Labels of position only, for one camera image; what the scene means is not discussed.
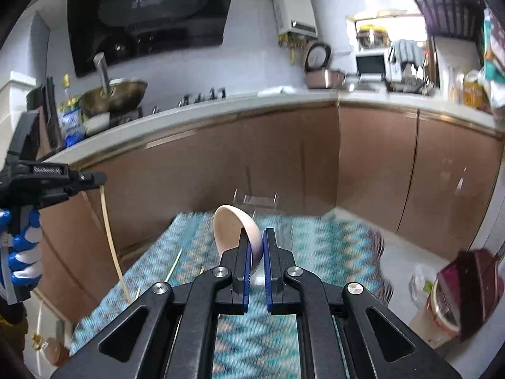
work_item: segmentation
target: upper cabinet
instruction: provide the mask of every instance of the upper cabinet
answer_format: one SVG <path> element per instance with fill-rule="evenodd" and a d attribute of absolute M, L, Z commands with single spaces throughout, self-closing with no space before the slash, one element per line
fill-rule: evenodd
<path fill-rule="evenodd" d="M 416 149 L 415 112 L 340 105 L 337 205 L 396 232 Z"/>
<path fill-rule="evenodd" d="M 421 113 L 398 234 L 449 260 L 466 250 L 486 213 L 502 148 L 499 138 Z"/>

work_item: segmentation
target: metal bolt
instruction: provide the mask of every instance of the metal bolt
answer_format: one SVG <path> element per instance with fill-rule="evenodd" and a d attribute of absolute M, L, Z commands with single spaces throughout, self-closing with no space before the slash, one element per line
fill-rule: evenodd
<path fill-rule="evenodd" d="M 217 266 L 213 269 L 212 274 L 218 278 L 222 278 L 228 275 L 228 268 L 225 268 L 224 266 Z"/>
<path fill-rule="evenodd" d="M 168 291 L 168 284 L 166 282 L 156 282 L 152 286 L 152 291 L 158 295 L 161 295 L 162 293 Z"/>
<path fill-rule="evenodd" d="M 289 276 L 297 277 L 300 276 L 302 273 L 304 273 L 304 270 L 299 266 L 290 266 L 289 268 L 287 268 L 287 274 Z"/>
<path fill-rule="evenodd" d="M 359 295 L 361 292 L 363 292 L 363 286 L 357 282 L 351 282 L 348 285 L 348 291 L 353 295 Z"/>

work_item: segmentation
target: blue and white glove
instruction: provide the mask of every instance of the blue and white glove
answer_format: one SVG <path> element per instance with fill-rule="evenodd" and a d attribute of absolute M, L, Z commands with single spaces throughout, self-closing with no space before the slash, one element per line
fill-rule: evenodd
<path fill-rule="evenodd" d="M 5 232 L 11 222 L 11 213 L 0 210 L 0 262 L 2 272 L 0 273 L 0 293 L 6 297 L 6 286 L 4 276 L 10 275 L 10 280 L 14 286 L 27 286 L 32 290 L 37 286 L 41 276 L 42 267 L 40 264 L 41 251 L 39 241 L 42 235 L 39 221 L 39 211 L 32 210 L 29 214 L 29 225 L 22 229 L 19 235 L 10 238 Z"/>

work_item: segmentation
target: glove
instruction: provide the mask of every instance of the glove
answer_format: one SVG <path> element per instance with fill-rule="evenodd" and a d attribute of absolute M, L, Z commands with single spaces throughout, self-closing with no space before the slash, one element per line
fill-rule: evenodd
<path fill-rule="evenodd" d="M 40 264 L 41 251 L 39 246 L 42 231 L 40 229 L 39 211 L 33 210 L 29 214 L 29 226 L 21 230 L 19 235 L 12 238 L 12 246 L 9 248 L 7 264 L 11 273 L 11 282 L 14 286 L 28 286 L 30 290 L 37 286 L 42 277 Z M 0 240 L 8 238 L 4 234 L 11 222 L 11 213 L 0 210 Z M 3 283 L 3 275 L 0 273 L 0 283 Z"/>

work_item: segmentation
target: wooden stick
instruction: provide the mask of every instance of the wooden stick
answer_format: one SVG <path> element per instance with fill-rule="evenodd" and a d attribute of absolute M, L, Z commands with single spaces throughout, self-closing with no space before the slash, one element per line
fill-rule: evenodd
<path fill-rule="evenodd" d="M 114 248 L 114 242 L 112 241 L 112 233 L 110 232 L 110 223 L 109 223 L 109 215 L 107 214 L 107 203 L 105 202 L 105 188 L 103 185 L 100 185 L 100 200 L 102 201 L 102 213 L 104 215 L 104 223 L 105 223 L 105 232 L 107 233 L 107 240 L 109 241 L 110 254 L 112 255 L 112 260 L 114 261 L 114 266 L 116 267 L 116 272 L 118 274 L 119 282 L 123 287 L 123 292 L 125 294 L 126 300 L 128 303 L 132 303 L 132 299 L 130 296 L 130 292 L 128 292 L 128 288 L 126 287 L 125 280 L 123 278 L 123 272 L 121 271 L 121 267 L 119 266 L 118 256 L 116 254 L 116 250 Z"/>
<path fill-rule="evenodd" d="M 168 273 L 167 277 L 165 278 L 165 282 L 168 282 L 168 280 L 172 276 L 172 273 L 174 272 L 175 266 L 177 265 L 177 262 L 179 262 L 179 258 L 181 257 L 181 254 L 182 254 L 182 248 L 179 251 L 179 253 L 177 254 L 177 258 L 175 258 L 175 262 L 172 265 L 172 268 L 170 268 L 170 272 Z"/>

